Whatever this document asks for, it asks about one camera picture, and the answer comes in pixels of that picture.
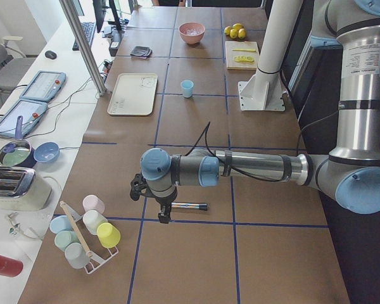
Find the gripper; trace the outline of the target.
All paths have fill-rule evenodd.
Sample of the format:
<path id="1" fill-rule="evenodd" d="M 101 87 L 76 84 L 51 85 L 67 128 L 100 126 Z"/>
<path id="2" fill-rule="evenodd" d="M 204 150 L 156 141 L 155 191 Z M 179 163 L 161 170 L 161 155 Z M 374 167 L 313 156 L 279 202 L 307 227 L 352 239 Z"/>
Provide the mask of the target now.
<path id="1" fill-rule="evenodd" d="M 157 191 L 151 189 L 154 199 L 161 205 L 160 211 L 158 212 L 158 219 L 161 224 L 168 224 L 171 221 L 171 204 L 175 201 L 177 197 L 177 188 L 171 186 L 166 190 Z"/>

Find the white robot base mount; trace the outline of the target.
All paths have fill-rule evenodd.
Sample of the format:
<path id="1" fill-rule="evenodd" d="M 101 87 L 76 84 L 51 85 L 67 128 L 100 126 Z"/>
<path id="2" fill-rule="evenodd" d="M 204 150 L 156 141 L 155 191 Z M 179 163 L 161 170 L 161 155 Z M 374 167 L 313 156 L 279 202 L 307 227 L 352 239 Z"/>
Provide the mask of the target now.
<path id="1" fill-rule="evenodd" d="M 284 46 L 276 46 L 276 32 L 281 30 L 282 2 L 274 1 L 254 76 L 239 82 L 239 102 L 242 111 L 266 110 L 271 90 L 276 84 Z"/>

